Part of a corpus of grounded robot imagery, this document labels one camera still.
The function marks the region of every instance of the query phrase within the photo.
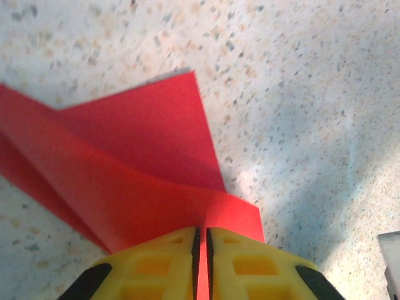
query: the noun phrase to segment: red paper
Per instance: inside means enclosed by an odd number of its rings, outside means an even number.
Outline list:
[[[0,106],[0,171],[105,249],[185,226],[263,240],[258,209],[221,191],[193,73],[60,112],[2,88]]]

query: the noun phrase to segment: white speckled surface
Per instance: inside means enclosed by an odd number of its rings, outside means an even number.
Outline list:
[[[400,227],[400,2],[1,0],[0,80],[61,108],[196,70],[228,191],[346,299],[387,299]],[[54,299],[103,254],[0,180],[0,299]]]

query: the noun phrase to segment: folded red paper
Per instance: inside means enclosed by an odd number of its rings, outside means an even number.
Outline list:
[[[186,226],[263,240],[258,209],[223,191],[193,73],[57,112],[2,87],[0,106],[2,174],[108,251]]]

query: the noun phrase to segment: black rubber grip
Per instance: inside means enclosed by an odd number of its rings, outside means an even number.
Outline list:
[[[200,265],[200,229],[196,228],[192,246],[193,300],[196,300],[198,297],[199,265]]]
[[[318,300],[344,300],[322,273],[302,265],[296,271]]]
[[[206,229],[206,242],[207,242],[207,269],[208,269],[208,292],[209,298],[213,298],[213,284],[214,284],[214,244],[213,236],[211,235],[211,228]]]
[[[98,264],[85,270],[58,300],[90,300],[112,268],[110,264]]]

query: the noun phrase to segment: speckled floor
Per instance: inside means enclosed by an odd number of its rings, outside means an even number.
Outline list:
[[[230,193],[347,299],[388,299],[400,227],[400,2],[1,0],[0,81],[61,108],[196,71]],[[103,254],[0,179],[0,298],[54,299]]]

